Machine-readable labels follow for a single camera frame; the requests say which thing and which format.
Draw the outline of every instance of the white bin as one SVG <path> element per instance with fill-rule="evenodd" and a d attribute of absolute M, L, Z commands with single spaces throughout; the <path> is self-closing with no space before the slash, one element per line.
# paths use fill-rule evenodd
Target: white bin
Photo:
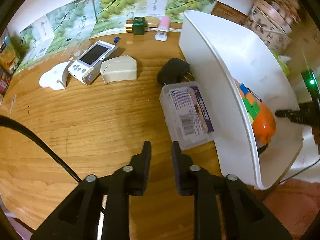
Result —
<path fill-rule="evenodd" d="M 277 60 L 254 32 L 198 11 L 185 11 L 179 45 L 202 87 L 223 176 L 235 174 L 256 189 L 270 188 L 301 150 L 302 126 L 275 117 L 276 134 L 258 156 L 233 78 L 255 92 L 273 114 L 278 109 L 299 109 Z"/>

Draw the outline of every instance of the wooden table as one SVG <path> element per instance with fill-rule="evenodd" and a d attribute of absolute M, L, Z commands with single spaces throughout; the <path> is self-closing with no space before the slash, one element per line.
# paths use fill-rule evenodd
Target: wooden table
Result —
<path fill-rule="evenodd" d="M 159 101 L 161 86 L 156 82 L 170 58 L 184 59 L 178 46 L 180 33 L 170 33 L 166 42 L 156 41 L 154 35 L 119 35 L 124 55 L 138 62 L 137 80 L 105 85 L 99 76 L 86 86 L 70 78 L 65 90 L 43 89 L 41 75 L 69 58 L 58 53 L 14 76 L 0 114 L 31 129 L 81 178 L 112 174 L 149 140 L 152 157 L 147 190 L 143 197 L 130 197 L 131 239 L 193 239 L 193 197 L 180 197 L 175 187 L 171 140 Z M 113 38 L 100 40 L 112 43 Z M 0 127 L 0 145 L 1 197 L 13 214 L 36 229 L 77 183 L 15 131 Z M 213 142 L 185 153 L 221 176 Z"/>

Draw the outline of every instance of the pink cloth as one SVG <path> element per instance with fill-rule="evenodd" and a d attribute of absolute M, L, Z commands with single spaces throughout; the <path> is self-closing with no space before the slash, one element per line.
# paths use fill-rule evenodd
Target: pink cloth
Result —
<path fill-rule="evenodd" d="M 320 184 L 290 179 L 263 201 L 291 233 L 300 239 L 320 210 Z"/>

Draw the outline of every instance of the pink usb drive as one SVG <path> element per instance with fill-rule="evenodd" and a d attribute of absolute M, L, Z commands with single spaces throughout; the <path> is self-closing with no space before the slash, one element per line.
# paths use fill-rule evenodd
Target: pink usb drive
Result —
<path fill-rule="evenodd" d="M 170 17 L 163 16 L 161 22 L 158 26 L 158 32 L 155 35 L 155 39 L 157 41 L 166 41 L 167 40 L 167 32 L 169 32 L 170 25 Z"/>

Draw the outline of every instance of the rubik's cube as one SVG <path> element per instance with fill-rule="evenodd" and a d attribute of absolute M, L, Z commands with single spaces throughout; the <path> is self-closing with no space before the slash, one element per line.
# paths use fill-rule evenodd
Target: rubik's cube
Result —
<path fill-rule="evenodd" d="M 241 84 L 238 87 L 238 90 L 244 102 L 245 109 L 248 112 L 250 123 L 253 124 L 253 121 L 256 119 L 258 113 L 260 112 L 260 107 L 258 106 L 257 100 L 249 92 L 244 84 Z"/>

